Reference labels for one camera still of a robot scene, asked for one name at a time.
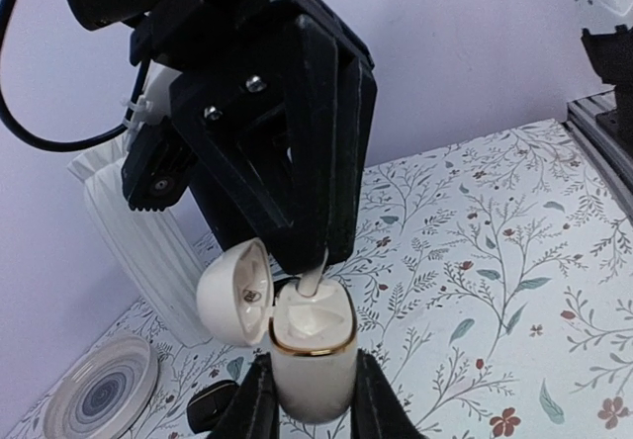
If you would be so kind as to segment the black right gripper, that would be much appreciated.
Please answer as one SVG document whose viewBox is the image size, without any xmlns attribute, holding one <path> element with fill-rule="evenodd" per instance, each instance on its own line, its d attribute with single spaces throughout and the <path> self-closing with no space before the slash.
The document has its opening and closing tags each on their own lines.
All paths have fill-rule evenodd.
<svg viewBox="0 0 633 439">
<path fill-rule="evenodd" d="M 322 0 L 161 0 L 133 35 L 133 60 L 181 73 L 175 128 L 289 274 L 327 249 L 334 44 L 373 70 Z"/>
</svg>

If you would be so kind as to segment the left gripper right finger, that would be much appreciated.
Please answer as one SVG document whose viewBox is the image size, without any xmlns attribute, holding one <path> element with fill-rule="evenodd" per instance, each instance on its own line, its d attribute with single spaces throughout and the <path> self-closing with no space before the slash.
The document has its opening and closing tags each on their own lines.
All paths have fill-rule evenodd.
<svg viewBox="0 0 633 439">
<path fill-rule="evenodd" d="M 410 421 L 376 358 L 361 349 L 350 408 L 353 439 L 424 438 Z"/>
</svg>

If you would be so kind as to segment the beige earbud charging case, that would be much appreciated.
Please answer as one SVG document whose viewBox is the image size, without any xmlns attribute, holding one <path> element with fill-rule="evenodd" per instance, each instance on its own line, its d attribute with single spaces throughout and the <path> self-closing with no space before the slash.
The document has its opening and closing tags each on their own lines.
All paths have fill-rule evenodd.
<svg viewBox="0 0 633 439">
<path fill-rule="evenodd" d="M 351 296 L 322 274 L 304 298 L 296 281 L 276 292 L 263 242 L 242 242 L 200 277 L 199 319 L 226 345 L 254 346 L 268 337 L 277 398 L 293 419 L 322 424 L 350 406 L 356 378 L 357 318 Z"/>
</svg>

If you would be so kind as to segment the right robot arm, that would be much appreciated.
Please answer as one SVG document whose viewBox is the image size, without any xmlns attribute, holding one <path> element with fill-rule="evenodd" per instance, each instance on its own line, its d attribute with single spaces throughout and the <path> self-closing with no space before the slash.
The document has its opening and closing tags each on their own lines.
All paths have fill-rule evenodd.
<svg viewBox="0 0 633 439">
<path fill-rule="evenodd" d="M 191 192 L 223 248 L 261 240 L 290 273 L 353 251 L 378 95 L 369 37 L 397 0 L 67 0 L 89 31 L 131 30 L 129 215 Z"/>
</svg>

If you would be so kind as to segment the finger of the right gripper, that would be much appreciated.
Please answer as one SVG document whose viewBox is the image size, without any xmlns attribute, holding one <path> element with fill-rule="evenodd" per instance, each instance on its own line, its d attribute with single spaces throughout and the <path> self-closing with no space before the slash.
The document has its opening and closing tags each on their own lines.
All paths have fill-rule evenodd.
<svg viewBox="0 0 633 439">
<path fill-rule="evenodd" d="M 334 120 L 327 198 L 327 262 L 349 258 L 355 242 L 360 187 L 377 98 L 366 57 L 334 44 Z"/>
</svg>

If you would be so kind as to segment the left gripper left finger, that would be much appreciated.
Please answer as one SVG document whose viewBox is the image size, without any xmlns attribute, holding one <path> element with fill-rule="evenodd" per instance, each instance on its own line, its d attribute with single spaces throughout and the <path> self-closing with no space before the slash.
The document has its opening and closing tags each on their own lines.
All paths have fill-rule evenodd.
<svg viewBox="0 0 633 439">
<path fill-rule="evenodd" d="M 210 439 L 277 439 L 279 401 L 271 355 L 257 356 L 246 373 Z"/>
</svg>

